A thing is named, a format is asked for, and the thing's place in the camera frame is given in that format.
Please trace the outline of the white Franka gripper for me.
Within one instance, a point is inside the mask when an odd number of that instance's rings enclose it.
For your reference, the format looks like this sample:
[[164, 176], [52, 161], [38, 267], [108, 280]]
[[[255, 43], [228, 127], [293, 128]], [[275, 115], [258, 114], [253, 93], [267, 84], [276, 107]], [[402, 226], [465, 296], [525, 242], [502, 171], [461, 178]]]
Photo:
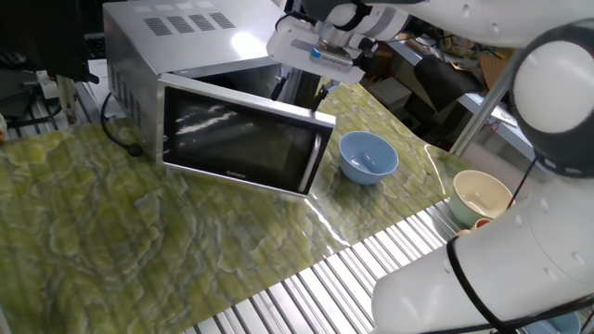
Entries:
[[[295, 16], [283, 16], [270, 37], [266, 50], [275, 61], [341, 83], [357, 84], [365, 72], [356, 62], [362, 51], [349, 46], [353, 35], [323, 24], [312, 24]], [[271, 99], [277, 101], [287, 77], [277, 77]], [[329, 90], [322, 85], [314, 97], [317, 111]]]

